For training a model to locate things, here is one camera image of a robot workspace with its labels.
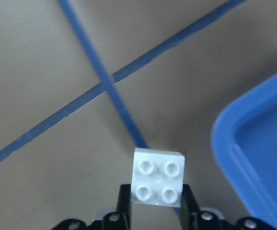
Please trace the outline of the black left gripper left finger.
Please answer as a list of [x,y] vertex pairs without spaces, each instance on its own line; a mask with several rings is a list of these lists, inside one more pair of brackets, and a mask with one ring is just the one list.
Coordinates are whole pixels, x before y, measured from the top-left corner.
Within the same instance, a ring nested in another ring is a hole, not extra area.
[[96,213],[93,220],[96,230],[130,230],[131,229],[131,185],[120,185],[116,207],[103,209]]

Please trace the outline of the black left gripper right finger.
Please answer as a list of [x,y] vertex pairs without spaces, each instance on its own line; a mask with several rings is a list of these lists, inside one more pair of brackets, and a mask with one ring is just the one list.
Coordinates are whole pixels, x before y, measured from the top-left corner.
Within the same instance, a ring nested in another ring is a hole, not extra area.
[[217,215],[210,211],[201,211],[188,184],[183,184],[179,221],[183,230],[222,230]]

